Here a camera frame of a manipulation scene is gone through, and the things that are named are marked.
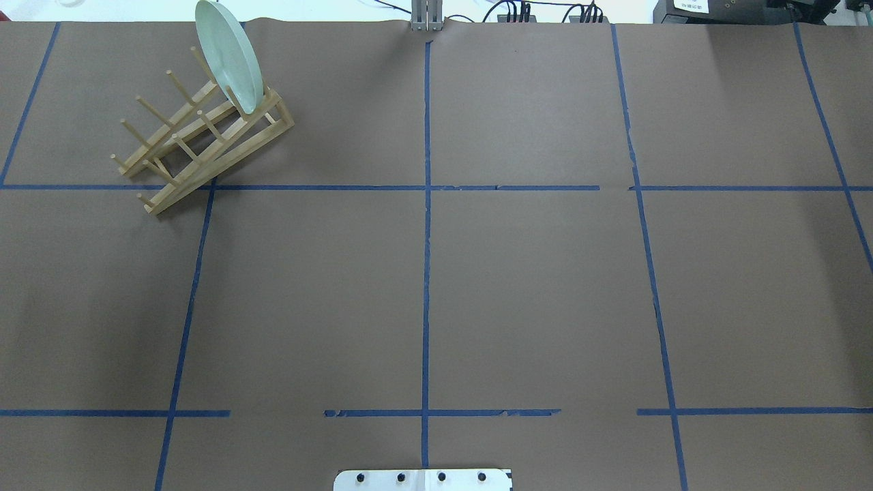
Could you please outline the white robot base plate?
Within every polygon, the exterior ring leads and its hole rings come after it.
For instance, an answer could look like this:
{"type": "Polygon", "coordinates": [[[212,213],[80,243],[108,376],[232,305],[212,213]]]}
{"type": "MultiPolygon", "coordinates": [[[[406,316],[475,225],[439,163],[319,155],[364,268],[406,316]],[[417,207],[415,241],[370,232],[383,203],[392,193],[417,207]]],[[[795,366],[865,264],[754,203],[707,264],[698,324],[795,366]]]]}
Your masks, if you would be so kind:
{"type": "Polygon", "coordinates": [[[346,470],[334,490],[512,490],[512,472],[499,468],[346,470]]]}

